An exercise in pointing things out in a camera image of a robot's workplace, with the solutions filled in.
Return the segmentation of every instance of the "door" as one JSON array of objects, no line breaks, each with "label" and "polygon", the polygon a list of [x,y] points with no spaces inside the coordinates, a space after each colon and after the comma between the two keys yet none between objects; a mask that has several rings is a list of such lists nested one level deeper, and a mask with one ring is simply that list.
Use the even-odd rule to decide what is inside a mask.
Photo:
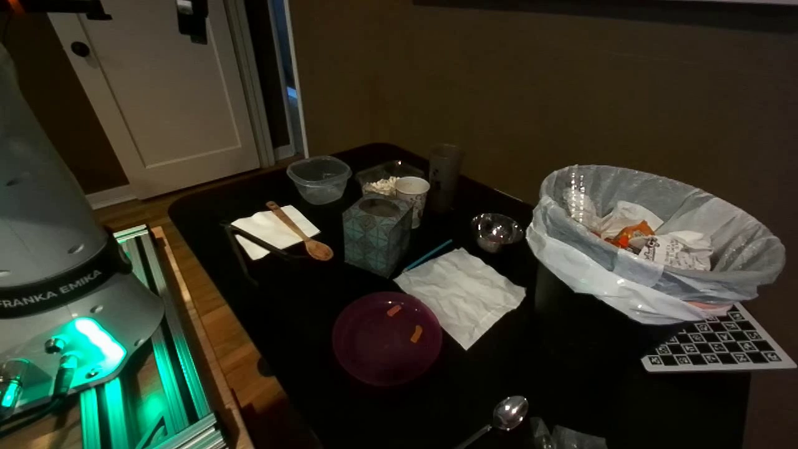
[{"label": "door", "polygon": [[256,169],[269,155],[225,5],[207,3],[204,44],[179,35],[174,0],[108,0],[113,19],[51,15],[137,196]]}]

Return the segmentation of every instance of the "white plastic bag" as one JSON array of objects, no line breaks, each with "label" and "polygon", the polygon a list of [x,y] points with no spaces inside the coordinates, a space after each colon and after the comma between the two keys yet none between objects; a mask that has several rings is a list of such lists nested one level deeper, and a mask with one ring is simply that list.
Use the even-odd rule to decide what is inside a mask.
[{"label": "white plastic bag", "polygon": [[[677,270],[619,249],[579,220],[637,203],[663,216],[662,231],[702,231],[714,270]],[[726,315],[754,299],[784,265],[780,240],[743,209],[690,185],[612,165],[552,173],[527,230],[532,251],[574,292],[593,295],[644,323],[677,323]]]}]

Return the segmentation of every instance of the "wall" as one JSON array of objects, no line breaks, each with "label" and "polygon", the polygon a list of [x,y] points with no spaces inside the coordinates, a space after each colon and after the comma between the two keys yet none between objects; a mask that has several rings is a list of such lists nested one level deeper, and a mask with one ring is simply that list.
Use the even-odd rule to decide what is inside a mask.
[{"label": "wall", "polygon": [[[746,206],[795,254],[798,35],[410,0],[293,7],[313,153],[458,141],[466,174],[529,203],[566,161],[644,168]],[[794,356],[795,297],[791,265],[754,301]],[[749,447],[798,441],[795,415],[798,376],[758,373]]]},{"label": "wall", "polygon": [[79,186],[91,195],[127,185],[47,17],[0,17],[0,43],[16,59],[29,109],[38,115]]}]

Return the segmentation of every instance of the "metal spoon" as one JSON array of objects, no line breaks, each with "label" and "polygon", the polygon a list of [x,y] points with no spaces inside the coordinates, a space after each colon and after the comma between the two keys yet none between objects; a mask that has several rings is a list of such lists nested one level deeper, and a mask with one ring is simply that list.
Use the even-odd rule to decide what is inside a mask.
[{"label": "metal spoon", "polygon": [[492,429],[514,431],[529,412],[527,396],[503,396],[492,415],[492,425],[485,425],[478,431],[475,431],[466,441],[461,441],[456,449],[472,447],[477,438],[487,437]]},{"label": "metal spoon", "polygon": [[279,204],[266,203],[266,206],[279,216],[279,221],[284,221],[293,231],[300,234],[300,240],[305,242],[305,251],[306,251],[313,260],[326,262],[326,260],[335,256],[335,251],[332,251],[330,244],[306,236],[306,234],[296,226],[296,221],[283,211]]}]

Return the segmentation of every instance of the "wooden floor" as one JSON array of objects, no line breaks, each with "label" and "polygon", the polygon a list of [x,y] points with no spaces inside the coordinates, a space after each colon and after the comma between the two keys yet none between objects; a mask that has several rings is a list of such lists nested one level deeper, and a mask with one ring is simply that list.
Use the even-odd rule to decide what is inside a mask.
[{"label": "wooden floor", "polygon": [[253,441],[264,449],[317,449],[319,443],[314,441],[310,427],[293,410],[279,382],[256,371],[256,347],[250,342],[225,297],[218,292],[192,249],[169,221],[168,209],[178,196],[179,195],[169,195],[98,209],[98,220],[109,230],[124,230],[134,225],[165,230],[179,265],[183,282],[204,323],[204,335],[210,337],[225,378],[246,418]]}]

